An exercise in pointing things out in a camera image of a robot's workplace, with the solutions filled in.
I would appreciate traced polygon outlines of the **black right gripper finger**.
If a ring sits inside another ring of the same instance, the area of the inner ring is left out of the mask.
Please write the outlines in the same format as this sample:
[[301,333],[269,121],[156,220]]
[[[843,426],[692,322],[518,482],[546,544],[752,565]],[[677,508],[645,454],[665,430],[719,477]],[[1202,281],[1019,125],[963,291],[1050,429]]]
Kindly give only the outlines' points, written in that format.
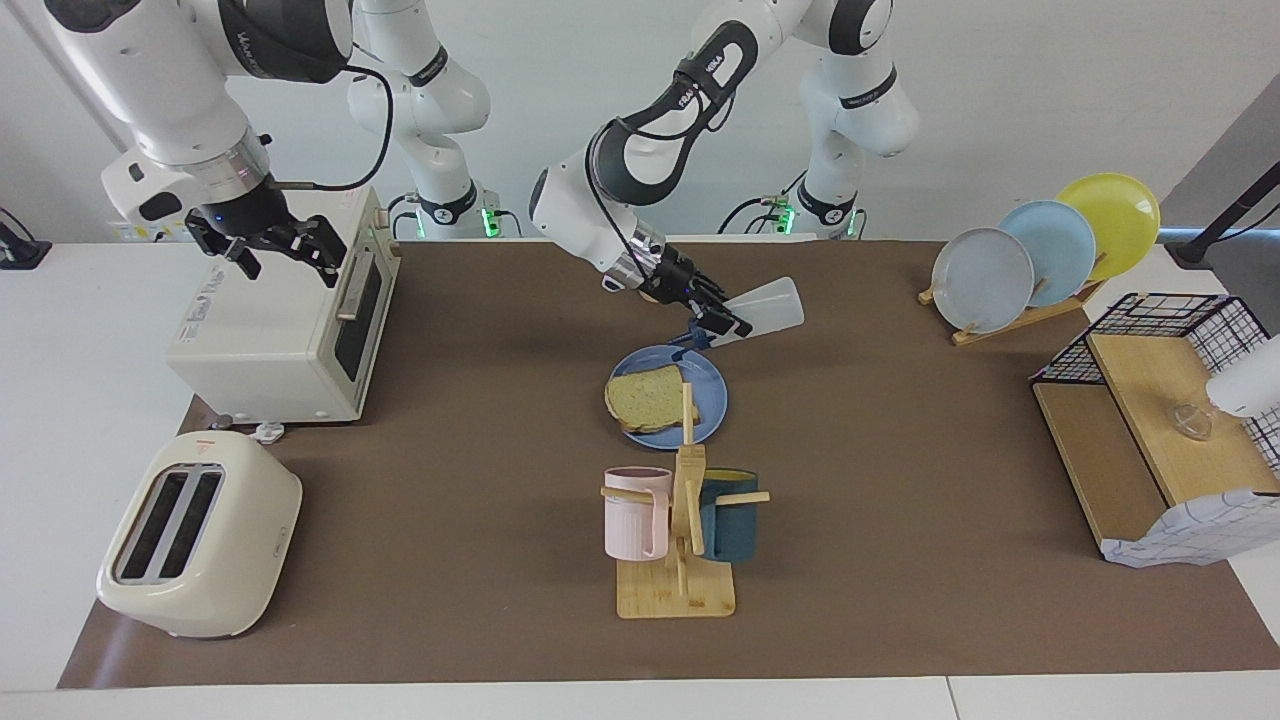
[[311,266],[328,288],[337,286],[347,250],[326,217],[292,220],[289,258]]
[[256,281],[261,264],[243,240],[228,238],[210,224],[186,224],[186,229],[206,256],[223,258],[238,266],[250,281]]

